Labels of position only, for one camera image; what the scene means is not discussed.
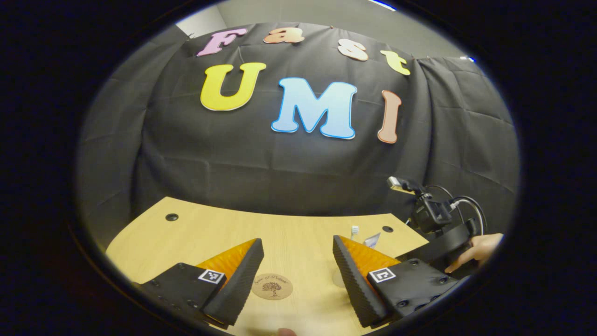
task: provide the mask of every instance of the light blue letter m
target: light blue letter m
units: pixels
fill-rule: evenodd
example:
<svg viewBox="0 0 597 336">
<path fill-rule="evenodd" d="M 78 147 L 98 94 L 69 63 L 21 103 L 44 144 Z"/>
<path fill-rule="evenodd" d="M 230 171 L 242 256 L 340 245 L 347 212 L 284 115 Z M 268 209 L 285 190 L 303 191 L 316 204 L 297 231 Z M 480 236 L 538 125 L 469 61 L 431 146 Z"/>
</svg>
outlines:
<svg viewBox="0 0 597 336">
<path fill-rule="evenodd" d="M 308 133 L 328 112 L 325 124 L 319 129 L 321 134 L 340 139 L 355 137 L 355 130 L 350 126 L 350 105 L 352 95 L 356 93 L 354 85 L 333 82 L 318 99 L 304 78 L 283 78 L 279 83 L 284 88 L 284 96 L 278 120 L 272 123 L 274 131 L 296 132 L 299 129 L 299 124 L 294 122 L 296 109 Z"/>
</svg>

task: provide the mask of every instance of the wooden table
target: wooden table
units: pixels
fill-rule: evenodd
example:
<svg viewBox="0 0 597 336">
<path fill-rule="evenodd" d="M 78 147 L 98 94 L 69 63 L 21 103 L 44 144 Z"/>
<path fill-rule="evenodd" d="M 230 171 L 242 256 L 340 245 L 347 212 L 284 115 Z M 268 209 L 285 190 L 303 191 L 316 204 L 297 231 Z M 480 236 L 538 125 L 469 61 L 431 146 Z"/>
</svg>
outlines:
<svg viewBox="0 0 597 336">
<path fill-rule="evenodd" d="M 176 213 L 179 219 L 167 221 Z M 362 242 L 379 232 L 376 249 L 398 256 L 427 243 L 392 214 L 347 217 L 281 216 L 220 209 L 166 197 L 127 225 L 106 254 L 131 280 L 144 283 L 177 262 L 197 265 L 249 239 L 261 238 L 264 258 L 257 275 L 281 274 L 293 293 L 271 301 L 249 294 L 235 326 L 238 336 L 270 336 L 278 328 L 298 336 L 353 336 L 371 332 L 359 324 L 345 288 L 333 284 L 338 269 L 332 254 L 333 235 Z M 394 229 L 387 233 L 381 228 Z"/>
</svg>

